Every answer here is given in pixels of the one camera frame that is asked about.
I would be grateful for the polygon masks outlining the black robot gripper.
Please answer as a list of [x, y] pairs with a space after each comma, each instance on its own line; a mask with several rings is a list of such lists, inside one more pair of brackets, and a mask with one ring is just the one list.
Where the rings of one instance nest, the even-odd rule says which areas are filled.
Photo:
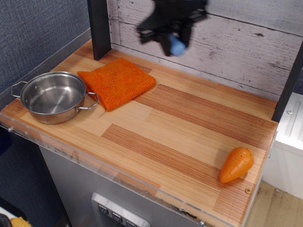
[[141, 43], [156, 41], [166, 56], [171, 56], [170, 33], [178, 34], [180, 41], [188, 47], [192, 26], [206, 19], [208, 0], [153, 0], [153, 13], [137, 27]]

